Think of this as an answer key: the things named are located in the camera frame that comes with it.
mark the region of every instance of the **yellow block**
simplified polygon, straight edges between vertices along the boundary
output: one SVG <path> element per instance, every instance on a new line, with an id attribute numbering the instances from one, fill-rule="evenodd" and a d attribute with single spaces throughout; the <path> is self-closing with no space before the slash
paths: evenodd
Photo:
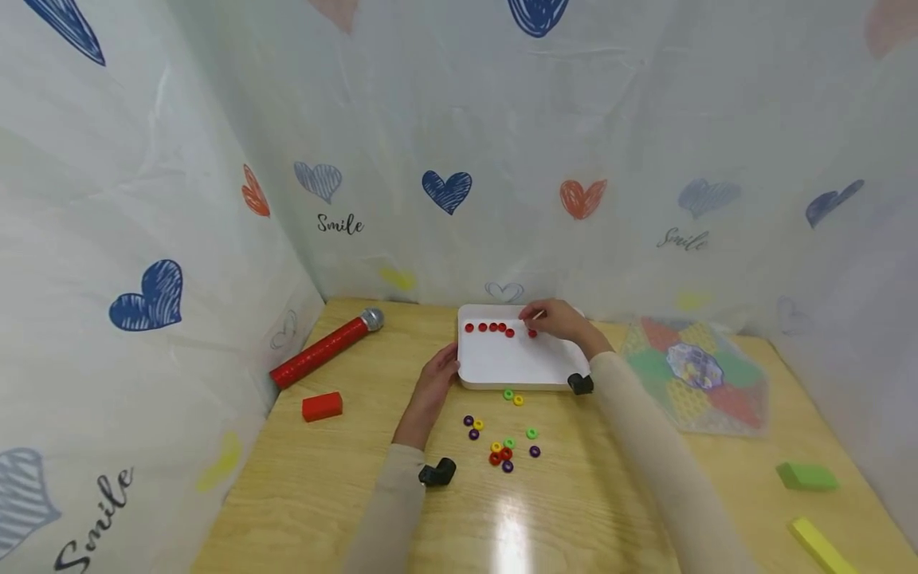
<path id="1" fill-rule="evenodd" d="M 705 323 L 694 323 L 691 327 L 683 329 L 679 332 L 679 338 L 685 343 L 700 347 L 709 355 L 717 353 L 717 341 L 714 339 L 714 333 L 711 331 L 711 327 Z"/>
<path id="2" fill-rule="evenodd" d="M 797 538 L 814 560 L 829 574 L 857 574 L 857 570 L 838 554 L 835 546 L 816 530 L 807 518 L 798 518 L 788 525 L 790 533 Z"/>

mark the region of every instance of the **toy microphone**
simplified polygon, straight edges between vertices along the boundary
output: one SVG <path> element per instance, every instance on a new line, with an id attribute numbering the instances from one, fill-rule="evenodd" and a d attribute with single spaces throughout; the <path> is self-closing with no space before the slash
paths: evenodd
<path id="1" fill-rule="evenodd" d="M 379 331 L 383 327 L 383 311 L 368 307 L 359 317 L 344 323 L 335 332 L 310 345 L 275 370 L 271 379 L 281 389 L 296 383 L 320 366 L 328 363 L 332 357 L 363 339 L 370 331 Z"/>

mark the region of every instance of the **red tube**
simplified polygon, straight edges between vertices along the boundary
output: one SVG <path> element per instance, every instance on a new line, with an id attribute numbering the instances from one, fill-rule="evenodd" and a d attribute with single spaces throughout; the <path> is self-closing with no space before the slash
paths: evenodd
<path id="1" fill-rule="evenodd" d="M 271 379 L 280 389 L 287 388 L 328 363 L 332 357 L 363 339 L 369 332 L 366 321 L 362 317 L 355 317 L 271 371 Z"/>

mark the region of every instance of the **beige sleeve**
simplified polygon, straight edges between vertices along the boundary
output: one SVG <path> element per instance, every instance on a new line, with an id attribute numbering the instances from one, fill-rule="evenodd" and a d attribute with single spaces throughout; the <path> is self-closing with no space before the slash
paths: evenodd
<path id="1" fill-rule="evenodd" d="M 653 492 L 683 574 L 747 574 L 756 565 L 682 436 L 613 352 L 589 362 L 593 394 Z"/>
<path id="2" fill-rule="evenodd" d="M 391 445 L 376 480 L 376 488 L 357 526 L 343 572 L 346 574 L 403 574 L 411 538 L 420 521 L 426 487 L 418 480 L 424 453 L 417 448 Z"/>

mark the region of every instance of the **silver cap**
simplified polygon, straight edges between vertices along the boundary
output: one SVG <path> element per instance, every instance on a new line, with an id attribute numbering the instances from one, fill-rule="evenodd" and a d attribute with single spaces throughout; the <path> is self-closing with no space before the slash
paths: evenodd
<path id="1" fill-rule="evenodd" d="M 383 310 L 378 307 L 367 307 L 364 309 L 364 312 L 360 314 L 360 318 L 364 320 L 364 323 L 366 323 L 370 331 L 379 331 L 383 328 L 383 323 L 386 322 Z"/>

